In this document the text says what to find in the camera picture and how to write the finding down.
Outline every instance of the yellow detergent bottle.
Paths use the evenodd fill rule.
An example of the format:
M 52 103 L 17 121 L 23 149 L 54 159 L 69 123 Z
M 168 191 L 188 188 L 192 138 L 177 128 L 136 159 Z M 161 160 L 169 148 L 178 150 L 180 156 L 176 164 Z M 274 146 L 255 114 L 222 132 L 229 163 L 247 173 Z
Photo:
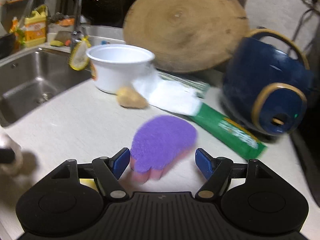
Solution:
M 27 48 L 42 44 L 46 40 L 46 20 L 47 12 L 45 9 L 32 11 L 31 17 L 25 18 L 25 44 Z

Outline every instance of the kitchen sink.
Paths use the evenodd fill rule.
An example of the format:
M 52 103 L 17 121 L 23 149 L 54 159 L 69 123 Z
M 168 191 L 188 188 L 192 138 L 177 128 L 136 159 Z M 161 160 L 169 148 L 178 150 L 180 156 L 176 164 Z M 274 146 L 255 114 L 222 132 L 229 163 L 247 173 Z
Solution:
M 70 68 L 70 54 L 37 48 L 0 63 L 0 125 L 5 127 L 61 92 L 89 79 Z

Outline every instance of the round wooden cutting board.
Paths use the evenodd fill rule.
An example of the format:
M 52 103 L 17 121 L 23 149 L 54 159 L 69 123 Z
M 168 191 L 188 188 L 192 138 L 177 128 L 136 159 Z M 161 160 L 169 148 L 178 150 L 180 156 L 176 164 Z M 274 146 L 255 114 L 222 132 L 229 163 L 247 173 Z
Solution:
M 237 0 L 136 0 L 124 40 L 156 55 L 156 67 L 189 73 L 228 60 L 249 31 Z

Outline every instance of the blue gripper pad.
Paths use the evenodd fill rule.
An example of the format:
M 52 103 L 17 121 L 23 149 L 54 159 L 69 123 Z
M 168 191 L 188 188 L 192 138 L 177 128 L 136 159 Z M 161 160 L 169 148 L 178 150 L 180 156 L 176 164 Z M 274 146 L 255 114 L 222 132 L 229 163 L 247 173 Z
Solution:
M 203 153 L 199 149 L 196 150 L 196 164 L 199 170 L 202 172 L 203 176 L 208 180 L 213 174 L 213 169 L 211 165 L 211 156 Z
M 130 162 L 130 150 L 123 148 L 111 160 L 113 161 L 113 165 L 110 167 L 110 170 L 116 179 L 119 179 Z

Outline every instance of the green plastic bag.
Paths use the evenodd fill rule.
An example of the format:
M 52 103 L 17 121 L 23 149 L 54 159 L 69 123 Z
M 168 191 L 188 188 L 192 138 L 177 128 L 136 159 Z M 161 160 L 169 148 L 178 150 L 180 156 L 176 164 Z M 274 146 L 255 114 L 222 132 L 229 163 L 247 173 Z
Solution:
M 246 160 L 257 158 L 266 148 L 241 125 L 206 104 L 202 104 L 200 112 L 190 118 Z

